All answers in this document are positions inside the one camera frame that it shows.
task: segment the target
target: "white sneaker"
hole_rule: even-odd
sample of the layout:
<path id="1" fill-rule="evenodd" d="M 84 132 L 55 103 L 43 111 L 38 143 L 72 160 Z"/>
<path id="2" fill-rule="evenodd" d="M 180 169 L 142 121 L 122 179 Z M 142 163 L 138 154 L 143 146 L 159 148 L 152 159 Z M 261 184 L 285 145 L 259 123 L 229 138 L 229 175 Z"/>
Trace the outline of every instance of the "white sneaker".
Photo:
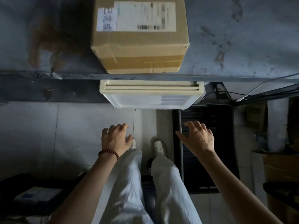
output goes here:
<path id="1" fill-rule="evenodd" d="M 154 142 L 154 151 L 155 151 L 155 155 L 160 154 L 164 157 L 167 157 L 166 145 L 163 141 L 159 139 Z"/>
<path id="2" fill-rule="evenodd" d="M 135 141 L 135 139 L 133 139 L 133 142 L 132 142 L 132 145 L 131 145 L 131 147 L 130 148 L 128 148 L 128 149 L 134 149 L 134 150 L 136 150 L 136 141 Z"/>

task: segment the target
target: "air conditioner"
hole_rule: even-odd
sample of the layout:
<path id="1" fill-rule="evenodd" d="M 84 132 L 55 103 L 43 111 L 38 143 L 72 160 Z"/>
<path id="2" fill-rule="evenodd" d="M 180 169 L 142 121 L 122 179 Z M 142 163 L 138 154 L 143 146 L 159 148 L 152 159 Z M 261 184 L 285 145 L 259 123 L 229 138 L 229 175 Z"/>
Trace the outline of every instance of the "air conditioner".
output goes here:
<path id="1" fill-rule="evenodd" d="M 101 80 L 100 93 L 116 108 L 187 109 L 204 93 L 204 82 Z"/>

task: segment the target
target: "beaded bracelet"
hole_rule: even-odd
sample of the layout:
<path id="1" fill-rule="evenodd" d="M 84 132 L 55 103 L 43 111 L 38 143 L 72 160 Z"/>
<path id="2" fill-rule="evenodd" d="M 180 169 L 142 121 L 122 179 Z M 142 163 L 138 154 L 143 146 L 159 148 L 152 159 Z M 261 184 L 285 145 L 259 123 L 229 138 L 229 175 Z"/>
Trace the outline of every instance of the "beaded bracelet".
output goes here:
<path id="1" fill-rule="evenodd" d="M 102 150 L 99 152 L 99 155 L 101 153 L 104 153 L 104 152 L 110 152 L 110 153 L 113 153 L 114 155 L 116 155 L 116 158 L 117 158 L 117 162 L 119 161 L 119 155 L 115 152 L 115 151 L 111 151 L 111 150 Z"/>

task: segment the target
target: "floor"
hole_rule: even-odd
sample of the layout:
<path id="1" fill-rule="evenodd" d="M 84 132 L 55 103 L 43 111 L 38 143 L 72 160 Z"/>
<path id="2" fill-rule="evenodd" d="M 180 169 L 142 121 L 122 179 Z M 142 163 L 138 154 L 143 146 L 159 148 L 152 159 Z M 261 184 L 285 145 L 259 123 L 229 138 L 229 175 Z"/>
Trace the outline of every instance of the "floor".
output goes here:
<path id="1" fill-rule="evenodd" d="M 244 108 L 235 111 L 235 147 L 241 181 L 254 192 L 251 150 L 257 148 L 254 132 L 245 127 Z M 170 110 L 115 109 L 110 104 L 11 102 L 0 106 L 0 179 L 18 173 L 71 179 L 94 164 L 104 127 L 127 123 L 143 163 L 153 157 L 151 142 L 162 139 L 173 160 Z M 115 166 L 92 222 L 97 224 L 121 166 Z M 234 223 L 220 194 L 191 195 L 203 224 Z"/>

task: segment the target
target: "leg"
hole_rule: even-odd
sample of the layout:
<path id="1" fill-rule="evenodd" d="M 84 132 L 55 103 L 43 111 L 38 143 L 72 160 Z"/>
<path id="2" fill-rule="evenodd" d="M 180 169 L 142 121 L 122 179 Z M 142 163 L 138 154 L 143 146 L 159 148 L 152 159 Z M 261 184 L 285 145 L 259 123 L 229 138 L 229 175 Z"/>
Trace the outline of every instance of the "leg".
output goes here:
<path id="1" fill-rule="evenodd" d="M 122 164 L 100 224 L 153 224 L 144 209 L 140 174 L 141 158 L 141 150 L 132 150 Z"/>
<path id="2" fill-rule="evenodd" d="M 157 156 L 152 162 L 151 173 L 157 193 L 157 216 L 162 218 L 163 224 L 201 224 L 177 167 L 159 149 L 155 148 L 155 153 Z"/>

